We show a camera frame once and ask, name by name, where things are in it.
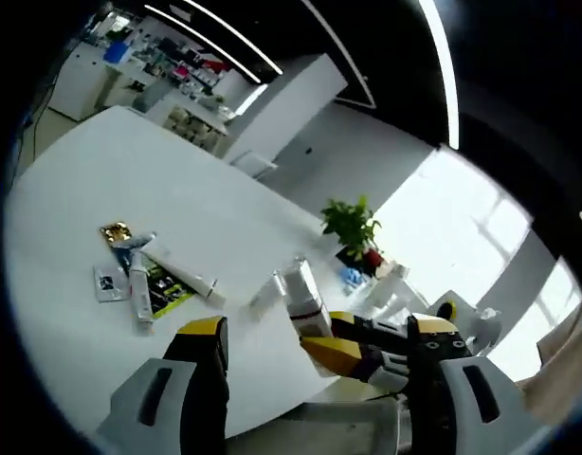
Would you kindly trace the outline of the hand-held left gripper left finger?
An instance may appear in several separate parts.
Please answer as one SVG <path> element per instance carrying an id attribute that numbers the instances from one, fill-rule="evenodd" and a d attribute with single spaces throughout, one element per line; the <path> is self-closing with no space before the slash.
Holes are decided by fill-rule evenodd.
<path id="1" fill-rule="evenodd" d="M 112 394 L 97 429 L 103 452 L 225 454 L 227 370 L 227 318 L 188 322 Z"/>

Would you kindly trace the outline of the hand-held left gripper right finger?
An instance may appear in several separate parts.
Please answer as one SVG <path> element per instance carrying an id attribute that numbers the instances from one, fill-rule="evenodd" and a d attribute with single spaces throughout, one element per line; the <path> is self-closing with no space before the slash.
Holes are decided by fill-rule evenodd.
<path id="1" fill-rule="evenodd" d="M 407 319 L 414 454 L 527 454 L 548 428 L 520 388 L 444 318 Z"/>

